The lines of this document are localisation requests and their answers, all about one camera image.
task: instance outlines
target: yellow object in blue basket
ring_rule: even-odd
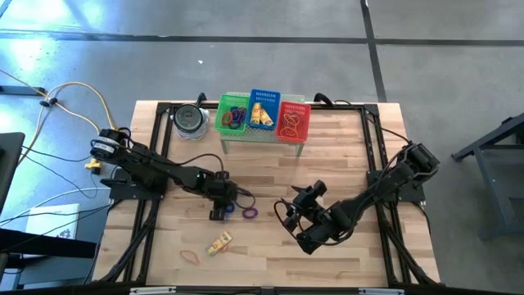
[[[269,117],[268,113],[265,111],[265,109],[260,109],[260,121],[262,121],[262,124],[271,126],[273,125],[273,120],[271,120],[271,117]]]
[[[251,111],[251,120],[250,123],[260,123],[260,110],[262,109],[262,105],[260,102],[255,102],[253,105],[253,111]]]

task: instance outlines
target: cable clip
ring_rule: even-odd
[[[56,99],[56,98],[51,98],[51,99],[49,100],[49,102],[46,102],[46,101],[40,101],[39,104],[40,104],[40,106],[42,106],[42,107],[51,107],[51,106],[54,106],[55,103],[57,103],[57,102],[58,102],[58,99]]]

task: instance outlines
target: red basket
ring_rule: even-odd
[[[275,135],[278,140],[303,143],[308,138],[311,106],[304,103],[282,102]]]

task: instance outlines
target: yellow cable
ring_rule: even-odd
[[[82,82],[68,82],[68,83],[64,83],[62,85],[58,85],[55,88],[51,89],[51,91],[49,91],[47,93],[47,95],[46,95],[46,102],[48,102],[51,99],[49,97],[51,96],[52,93],[54,93],[55,91],[58,91],[60,89],[63,89],[66,86],[70,86],[70,85],[81,85],[81,86],[84,86],[84,87],[87,87],[87,88],[91,89],[98,96],[98,98],[100,98],[100,101],[102,102],[102,105],[104,106],[104,110],[106,110],[106,116],[107,116],[107,120],[109,121],[109,126],[112,129],[116,129],[115,124],[113,123],[113,120],[111,119],[111,115],[109,114],[109,108],[107,107],[106,100],[104,99],[104,97],[93,86],[91,86],[89,84],[82,83]],[[74,113],[72,111],[69,111],[69,110],[68,110],[68,112],[71,115],[74,115],[74,116],[82,118],[82,116],[80,116],[79,114],[76,114],[76,113]]]
[[[21,79],[16,78],[14,75],[9,74],[9,73],[7,73],[6,71],[4,71],[2,69],[0,69],[0,71],[2,73],[4,73],[5,75],[8,75],[9,77],[11,77],[11,78],[17,80],[18,82],[24,84],[25,86],[33,89],[36,93],[44,96],[44,101],[45,102],[49,102],[49,100],[51,99],[50,96],[51,96],[51,94],[53,92],[58,91],[60,89],[63,89],[66,86],[81,85],[81,86],[87,87],[87,88],[91,89],[98,96],[98,98],[100,98],[100,101],[102,102],[102,105],[104,106],[104,109],[106,110],[106,116],[107,116],[107,120],[109,121],[110,127],[112,129],[116,129],[115,123],[113,122],[113,120],[111,118],[111,115],[109,113],[109,108],[107,107],[106,100],[104,99],[104,97],[93,86],[91,86],[89,84],[86,84],[86,83],[82,83],[82,82],[68,82],[68,83],[64,83],[64,84],[56,86],[55,88],[51,89],[51,91],[49,91],[48,93],[43,93],[43,92],[39,91],[38,89],[36,89],[35,87],[33,87],[33,86],[27,84],[26,82],[22,81]],[[98,126],[95,123],[93,123],[90,119],[88,119],[87,117],[82,116],[80,114],[77,114],[77,113],[75,113],[73,111],[68,110],[66,107],[62,106],[59,102],[57,102],[56,105],[58,107],[60,107],[62,110],[64,110],[67,113],[69,113],[70,115],[76,116],[76,117],[78,117],[80,119],[83,119],[83,120],[86,120],[89,124],[91,124],[94,127],[94,129],[97,131],[97,134],[100,133],[100,129],[98,128]],[[38,121],[37,121],[37,124],[36,124],[36,129],[34,131],[33,138],[31,139],[31,143],[29,144],[28,148],[32,148],[33,147],[34,143],[36,142],[36,139],[37,139],[38,135],[40,134],[40,130],[42,129],[42,125],[43,125],[43,123],[42,123],[42,114],[43,114],[43,109],[44,108],[45,107],[41,107],[40,108],[40,113],[38,114]],[[25,152],[20,156],[20,160],[18,161],[18,164],[20,164],[24,160],[24,158],[25,158],[25,156],[27,155],[28,152],[29,152],[29,149],[26,149]]]
[[[56,103],[56,105],[57,105],[58,107],[60,107],[60,109],[62,109],[62,110],[64,110],[64,111],[67,111],[67,112],[70,113],[71,115],[73,115],[73,116],[77,116],[77,117],[80,118],[80,119],[84,119],[84,120],[86,120],[87,122],[89,122],[89,124],[91,124],[91,125],[95,128],[95,130],[97,131],[97,135],[100,133],[100,129],[98,128],[98,126],[97,126],[96,124],[94,124],[90,119],[88,119],[88,118],[86,118],[86,117],[84,117],[84,116],[82,116],[82,115],[79,115],[79,114],[77,114],[77,113],[75,113],[75,112],[72,112],[72,111],[68,110],[66,107],[62,106],[62,105],[61,105],[60,103],[58,103],[58,102]]]

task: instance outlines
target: green basket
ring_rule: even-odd
[[[228,126],[222,126],[222,116],[230,111],[231,107],[245,107],[249,105],[249,97],[234,96],[222,94],[219,102],[219,109],[216,112],[215,129],[221,134],[243,134],[246,132],[246,120],[244,120],[238,129],[230,129]]]

